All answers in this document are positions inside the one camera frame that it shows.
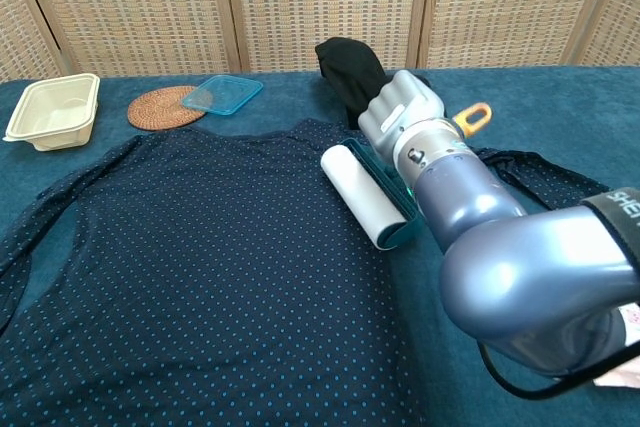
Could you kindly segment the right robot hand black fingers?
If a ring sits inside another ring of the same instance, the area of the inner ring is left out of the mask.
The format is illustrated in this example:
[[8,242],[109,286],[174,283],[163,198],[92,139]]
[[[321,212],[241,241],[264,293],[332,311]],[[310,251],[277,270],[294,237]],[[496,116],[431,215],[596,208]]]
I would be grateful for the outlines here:
[[358,126],[378,157],[391,164],[394,146],[407,128],[445,116],[442,99],[416,75],[400,70],[369,102]]

